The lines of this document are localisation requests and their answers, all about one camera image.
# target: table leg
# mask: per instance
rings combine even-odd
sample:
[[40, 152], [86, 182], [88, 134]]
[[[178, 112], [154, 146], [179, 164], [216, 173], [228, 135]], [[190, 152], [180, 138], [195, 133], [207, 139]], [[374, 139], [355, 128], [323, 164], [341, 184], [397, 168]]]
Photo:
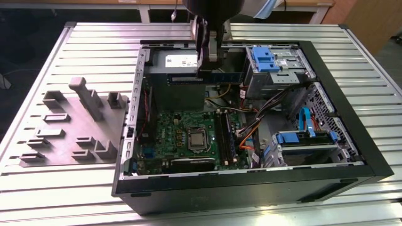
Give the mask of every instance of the table leg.
[[142, 23], [151, 23], [150, 20], [150, 5], [139, 5], [139, 15], [140, 15], [140, 21]]
[[318, 10], [311, 17], [310, 24], [321, 24], [327, 14], [327, 11], [329, 11], [329, 7], [318, 7]]

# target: blue plastic clip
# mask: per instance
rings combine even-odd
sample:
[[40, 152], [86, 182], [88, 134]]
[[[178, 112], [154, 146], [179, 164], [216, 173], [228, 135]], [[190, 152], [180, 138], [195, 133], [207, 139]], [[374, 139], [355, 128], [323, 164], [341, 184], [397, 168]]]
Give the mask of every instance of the blue plastic clip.
[[283, 143], [283, 137], [280, 134], [276, 134], [276, 140], [278, 140], [278, 143], [282, 144]]
[[270, 150], [271, 150], [271, 146], [266, 147], [266, 149], [264, 149], [264, 157], [268, 154]]
[[338, 141], [337, 132], [335, 131], [330, 131], [329, 135], [331, 136], [333, 141], [337, 142]]
[[259, 72], [278, 72], [280, 68], [275, 63], [275, 55], [268, 47], [252, 47], [252, 58]]
[[299, 138], [297, 133], [280, 133], [285, 143], [299, 143]]
[[303, 116], [306, 117], [306, 125], [307, 125], [307, 131], [310, 133], [311, 137], [315, 137], [315, 132], [313, 128], [313, 121], [311, 121], [311, 115], [310, 115], [310, 109], [306, 107], [302, 107], [299, 112], [299, 130], [305, 130], [305, 124], [303, 124]]

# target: aluminum extrusion table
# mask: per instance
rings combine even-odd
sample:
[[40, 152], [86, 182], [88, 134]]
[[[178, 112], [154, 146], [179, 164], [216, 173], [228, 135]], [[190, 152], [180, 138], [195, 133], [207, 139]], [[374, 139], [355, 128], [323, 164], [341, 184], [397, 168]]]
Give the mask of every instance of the aluminum extrusion table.
[[94, 24], [65, 27], [0, 145], [0, 224], [8, 225], [402, 225], [401, 89], [349, 30], [337, 25], [231, 24], [236, 40], [310, 40], [391, 165], [394, 176], [323, 203], [139, 216], [111, 196], [114, 164], [23, 168], [17, 156], [47, 108], [47, 90], [83, 76], [99, 95], [130, 96], [139, 39], [190, 39], [188, 24]]

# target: side panel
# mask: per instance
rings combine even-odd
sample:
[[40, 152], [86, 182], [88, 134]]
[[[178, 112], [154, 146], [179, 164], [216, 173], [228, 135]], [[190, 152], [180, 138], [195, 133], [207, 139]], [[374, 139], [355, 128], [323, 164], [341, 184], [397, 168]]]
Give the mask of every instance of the side panel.
[[[367, 178], [359, 178], [354, 183], [345, 183], [337, 194], [350, 189]], [[187, 189], [159, 191], [132, 196], [126, 194], [122, 199], [140, 215], [194, 212], [226, 208], [267, 206], [302, 202], [306, 197], [322, 195], [318, 200], [327, 199], [335, 193], [327, 194], [339, 180], [297, 181], [287, 183], [215, 187], [204, 189]]]

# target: yellow cable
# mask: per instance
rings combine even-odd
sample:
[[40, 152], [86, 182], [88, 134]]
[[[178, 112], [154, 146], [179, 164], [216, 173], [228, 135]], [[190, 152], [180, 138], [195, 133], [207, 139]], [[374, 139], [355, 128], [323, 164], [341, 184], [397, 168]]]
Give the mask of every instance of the yellow cable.
[[230, 90], [231, 90], [231, 84], [228, 84], [227, 91], [224, 93], [222, 93], [219, 96], [215, 97], [207, 97], [206, 99], [211, 100], [211, 99], [222, 98], [228, 93]]

